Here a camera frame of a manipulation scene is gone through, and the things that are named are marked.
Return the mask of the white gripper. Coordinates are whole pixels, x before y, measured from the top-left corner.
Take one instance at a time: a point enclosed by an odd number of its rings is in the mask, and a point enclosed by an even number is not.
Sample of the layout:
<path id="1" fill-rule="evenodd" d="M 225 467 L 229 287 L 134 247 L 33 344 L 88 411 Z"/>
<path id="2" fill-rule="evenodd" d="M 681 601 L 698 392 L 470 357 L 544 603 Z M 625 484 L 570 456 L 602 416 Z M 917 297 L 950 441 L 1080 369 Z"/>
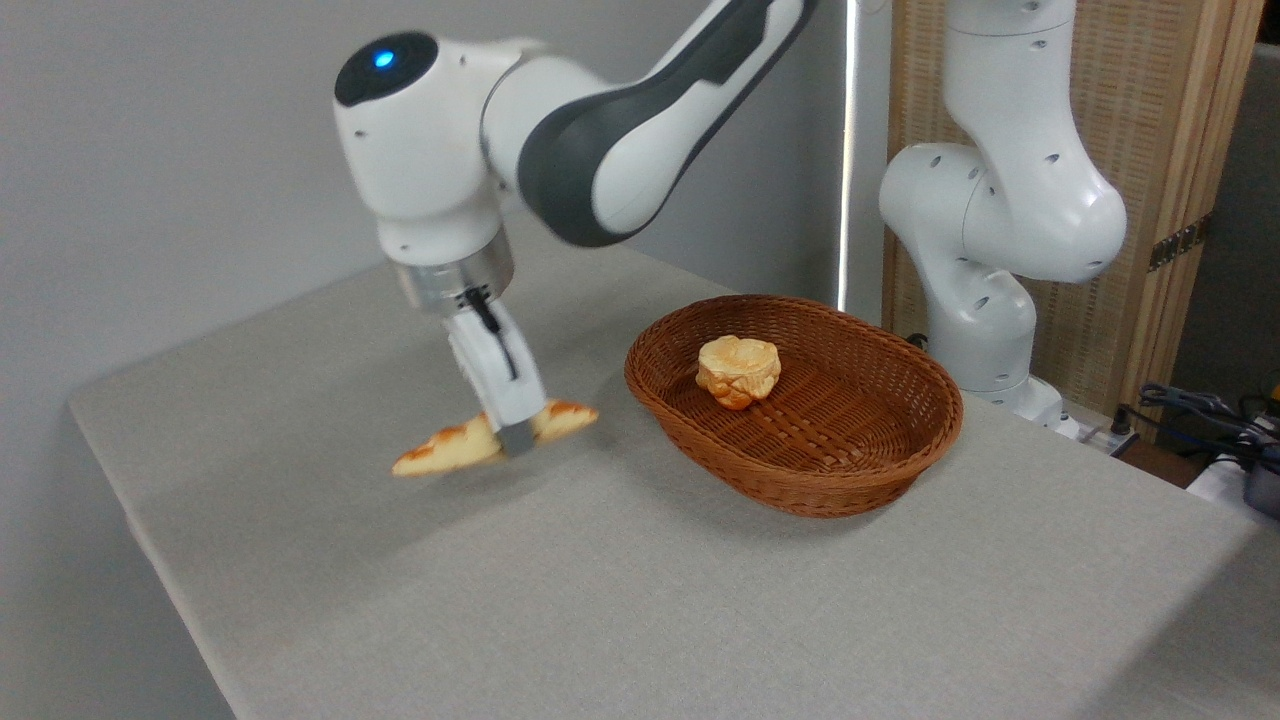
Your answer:
<path id="1" fill-rule="evenodd" d="M 532 352 L 499 300 L 477 310 L 467 301 L 445 319 L 448 341 L 508 457 L 532 451 L 532 419 L 547 404 Z"/>

